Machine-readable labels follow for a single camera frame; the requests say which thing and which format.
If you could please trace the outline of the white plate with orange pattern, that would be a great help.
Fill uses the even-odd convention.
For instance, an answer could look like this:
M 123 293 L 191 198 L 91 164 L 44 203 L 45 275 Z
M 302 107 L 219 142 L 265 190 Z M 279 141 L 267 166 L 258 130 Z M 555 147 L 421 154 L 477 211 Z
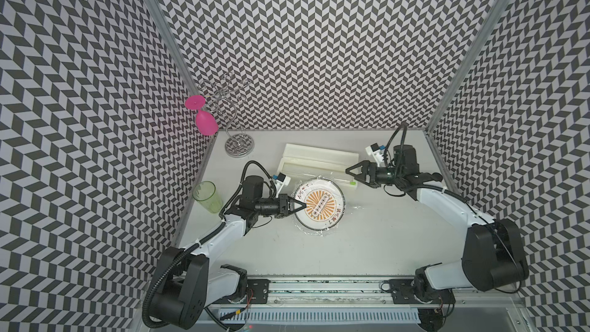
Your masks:
M 345 213 L 344 193 L 335 182 L 326 178 L 301 182 L 294 198 L 307 204 L 307 208 L 295 216 L 299 224 L 311 231 L 328 231 L 336 227 Z

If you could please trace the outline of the clear plastic wrap sheet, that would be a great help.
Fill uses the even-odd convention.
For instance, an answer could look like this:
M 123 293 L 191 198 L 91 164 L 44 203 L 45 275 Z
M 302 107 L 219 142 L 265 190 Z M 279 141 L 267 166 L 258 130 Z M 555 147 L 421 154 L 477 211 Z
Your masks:
M 294 215 L 293 223 L 308 236 L 331 235 L 365 209 L 358 201 L 355 188 L 341 188 L 335 180 L 325 176 L 299 180 L 292 194 L 307 206 Z

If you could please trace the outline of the cream plastic wrap dispenser box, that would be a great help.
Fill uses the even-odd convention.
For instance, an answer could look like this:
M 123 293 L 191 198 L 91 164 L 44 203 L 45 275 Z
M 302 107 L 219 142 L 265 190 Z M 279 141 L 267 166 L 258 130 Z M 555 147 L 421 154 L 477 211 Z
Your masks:
M 358 153 L 286 144 L 277 173 L 301 181 L 327 178 L 342 189 L 356 189 L 357 182 L 345 170 L 358 162 Z

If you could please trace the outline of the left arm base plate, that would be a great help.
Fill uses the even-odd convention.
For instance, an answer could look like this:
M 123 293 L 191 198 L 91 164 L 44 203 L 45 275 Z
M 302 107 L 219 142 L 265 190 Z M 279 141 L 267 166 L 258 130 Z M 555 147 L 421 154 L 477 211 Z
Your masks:
M 227 301 L 232 304 L 267 304 L 269 292 L 269 279 L 248 278 L 238 282 L 236 291 L 227 297 Z

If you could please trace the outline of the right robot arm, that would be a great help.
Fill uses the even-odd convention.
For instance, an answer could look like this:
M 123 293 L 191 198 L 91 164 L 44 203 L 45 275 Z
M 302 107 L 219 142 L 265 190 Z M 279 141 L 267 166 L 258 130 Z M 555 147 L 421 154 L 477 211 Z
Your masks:
M 462 257 L 446 264 L 431 264 L 416 270 L 407 286 L 421 304 L 441 301 L 454 289 L 502 290 L 520 286 L 529 277 L 522 235 L 510 219 L 495 219 L 476 210 L 467 200 L 444 187 L 440 173 L 421 172 L 416 150 L 408 144 L 395 146 L 392 160 L 384 146 L 368 148 L 373 161 L 364 160 L 345 172 L 371 188 L 394 186 L 451 224 L 464 240 Z

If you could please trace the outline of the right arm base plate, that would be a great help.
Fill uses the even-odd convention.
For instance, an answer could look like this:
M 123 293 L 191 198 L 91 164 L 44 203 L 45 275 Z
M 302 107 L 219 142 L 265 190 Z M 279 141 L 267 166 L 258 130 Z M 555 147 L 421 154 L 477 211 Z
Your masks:
M 394 304 L 436 307 L 456 303 L 456 298 L 451 289 L 434 290 L 430 286 L 424 286 L 421 283 L 415 285 L 413 279 L 390 279 L 387 281 L 387 285 Z

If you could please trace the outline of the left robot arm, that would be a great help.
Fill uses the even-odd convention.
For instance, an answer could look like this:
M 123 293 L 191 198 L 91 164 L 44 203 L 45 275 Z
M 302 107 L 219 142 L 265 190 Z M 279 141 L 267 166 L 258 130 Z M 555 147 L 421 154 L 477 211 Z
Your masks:
M 287 218 L 306 207 L 279 193 L 273 179 L 244 178 L 221 210 L 216 228 L 187 247 L 169 247 L 163 252 L 142 304 L 144 325 L 187 330 L 215 301 L 249 300 L 247 271 L 221 264 L 220 256 L 244 238 L 260 217 Z

